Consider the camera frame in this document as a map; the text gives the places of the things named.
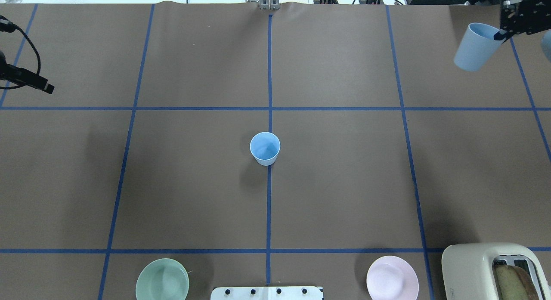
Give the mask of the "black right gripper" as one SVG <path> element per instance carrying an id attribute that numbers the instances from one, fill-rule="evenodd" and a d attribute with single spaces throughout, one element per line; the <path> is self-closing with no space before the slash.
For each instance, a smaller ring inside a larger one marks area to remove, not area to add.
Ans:
<path id="1" fill-rule="evenodd" d="M 515 34 L 527 35 L 551 28 L 551 0 L 502 0 L 500 30 L 495 41 L 507 41 Z"/>

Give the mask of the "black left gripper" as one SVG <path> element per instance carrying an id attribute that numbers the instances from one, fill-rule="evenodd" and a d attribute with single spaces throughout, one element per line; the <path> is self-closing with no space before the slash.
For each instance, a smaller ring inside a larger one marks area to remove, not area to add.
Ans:
<path id="1" fill-rule="evenodd" d="M 9 65 L 6 62 L 4 53 L 0 51 L 0 80 L 11 82 L 15 86 L 29 86 L 47 94 L 53 94 L 55 87 L 49 84 L 49 81 L 43 76 L 30 71 L 22 71 L 18 80 L 16 72 L 18 72 L 18 67 Z"/>

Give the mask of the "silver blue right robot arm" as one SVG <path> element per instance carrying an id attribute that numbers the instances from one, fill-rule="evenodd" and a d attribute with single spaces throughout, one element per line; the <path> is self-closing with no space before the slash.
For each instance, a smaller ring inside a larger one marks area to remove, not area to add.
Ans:
<path id="1" fill-rule="evenodd" d="M 514 35 L 543 32 L 541 49 L 551 60 L 551 0 L 501 0 L 500 27 L 493 39 L 502 43 Z"/>

